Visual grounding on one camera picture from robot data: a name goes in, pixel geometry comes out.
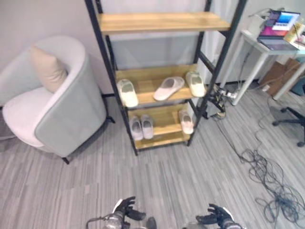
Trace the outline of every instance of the armchair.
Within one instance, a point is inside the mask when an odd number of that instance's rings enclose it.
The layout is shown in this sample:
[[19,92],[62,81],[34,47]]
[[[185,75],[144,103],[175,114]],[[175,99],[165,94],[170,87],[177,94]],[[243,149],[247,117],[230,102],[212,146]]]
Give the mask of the armchair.
[[68,76],[51,93],[36,77],[30,48],[0,72],[0,106],[11,131],[23,142],[66,156],[86,141],[105,121],[107,112],[92,75],[84,46],[68,36],[34,44],[58,57]]

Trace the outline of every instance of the shoe rack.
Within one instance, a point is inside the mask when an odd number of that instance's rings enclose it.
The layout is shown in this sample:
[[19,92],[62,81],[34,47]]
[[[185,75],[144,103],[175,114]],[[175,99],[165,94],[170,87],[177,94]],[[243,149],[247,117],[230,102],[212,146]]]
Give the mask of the shoe rack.
[[[200,119],[206,110],[206,104],[210,99],[213,85],[216,82],[228,52],[246,2],[247,0],[238,1],[232,23],[229,24],[216,14],[210,12],[212,0],[206,0],[203,12],[122,14],[108,14],[102,11],[99,0],[95,0],[95,2],[92,2],[92,0],[85,0],[93,30],[113,87],[114,95],[119,104],[127,134],[136,155],[138,155],[139,150],[151,147],[179,142],[185,142],[187,146],[191,144]],[[199,32],[193,64],[128,70],[119,70],[117,68],[109,35],[165,31]],[[201,51],[204,31],[219,31],[225,37],[225,42],[216,66],[214,66]],[[212,73],[211,81],[201,104],[199,104],[198,107],[194,105],[192,101],[194,96],[186,83],[182,89],[174,93],[165,101],[167,105],[160,106],[160,102],[157,103],[157,101],[154,100],[153,94],[161,85],[162,81],[171,76],[180,76],[185,79],[185,75],[188,71],[196,70],[198,60],[201,60]],[[139,109],[124,107],[116,86],[116,83],[121,79],[128,79],[132,82],[139,105],[143,107],[146,104],[149,104],[149,106],[154,105],[154,107]],[[188,104],[193,109],[196,118],[194,122],[194,132],[191,135],[187,135],[182,131],[178,117],[178,111],[186,109]],[[152,117],[154,121],[154,137],[149,140],[143,139],[141,141],[134,141],[129,127],[129,118],[134,115],[140,117],[142,114],[147,114]]]

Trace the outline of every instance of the wooden shelf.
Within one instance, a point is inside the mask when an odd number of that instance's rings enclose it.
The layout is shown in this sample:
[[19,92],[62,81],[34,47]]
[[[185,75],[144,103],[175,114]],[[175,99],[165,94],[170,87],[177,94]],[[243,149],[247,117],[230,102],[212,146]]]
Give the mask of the wooden shelf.
[[135,141],[136,148],[147,148],[188,140],[190,136],[182,132],[178,116],[178,111],[186,108],[187,104],[177,104],[128,111],[129,118],[149,115],[153,119],[153,139]]
[[[186,73],[188,71],[195,71],[196,68],[197,65],[192,64],[116,71],[116,80],[128,79],[132,82],[139,104],[155,103],[156,100],[154,100],[153,94],[165,78],[181,76],[185,79]],[[185,82],[184,87],[169,97],[167,101],[190,99],[193,97],[187,82]]]
[[104,34],[164,31],[226,31],[230,24],[211,12],[100,14]]
[[170,133],[165,135],[159,135],[153,137],[153,139],[143,139],[141,141],[135,141],[135,147],[137,149],[144,149],[154,146],[163,146],[171,143],[183,142],[190,139],[190,135],[186,135],[183,132]]

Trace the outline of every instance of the white slipper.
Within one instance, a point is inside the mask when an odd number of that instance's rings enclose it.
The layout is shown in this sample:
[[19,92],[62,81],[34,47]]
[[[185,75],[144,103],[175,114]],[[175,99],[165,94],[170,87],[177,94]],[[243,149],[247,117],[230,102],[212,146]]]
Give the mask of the white slipper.
[[163,101],[181,89],[184,83],[184,79],[179,76],[166,78],[154,93],[153,98],[157,101]]
[[188,72],[186,74],[186,81],[193,96],[203,97],[205,95],[205,87],[199,73]]
[[137,94],[134,91],[133,84],[130,80],[120,80],[117,83],[121,101],[126,107],[135,107],[138,105]]
[[132,137],[135,141],[140,141],[143,139],[143,131],[141,127],[140,120],[137,116],[133,116],[129,120],[130,131],[132,133]]
[[192,118],[189,116],[187,111],[180,110],[179,119],[180,119],[182,131],[185,132],[186,134],[190,135],[194,131],[194,129],[193,129]]
[[143,114],[141,116],[141,124],[142,124],[144,138],[152,139],[153,138],[153,119],[149,115]]

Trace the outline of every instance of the cardboard box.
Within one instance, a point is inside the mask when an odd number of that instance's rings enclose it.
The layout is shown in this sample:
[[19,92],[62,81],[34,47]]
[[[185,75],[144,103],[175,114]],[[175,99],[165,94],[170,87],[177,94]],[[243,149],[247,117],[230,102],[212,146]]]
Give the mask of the cardboard box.
[[263,80],[260,82],[260,85],[269,85],[270,88],[267,90],[267,92],[271,96],[274,96],[291,78],[291,76],[293,76],[300,65],[300,62],[293,59],[289,59],[285,65],[275,62],[269,72],[267,72]]

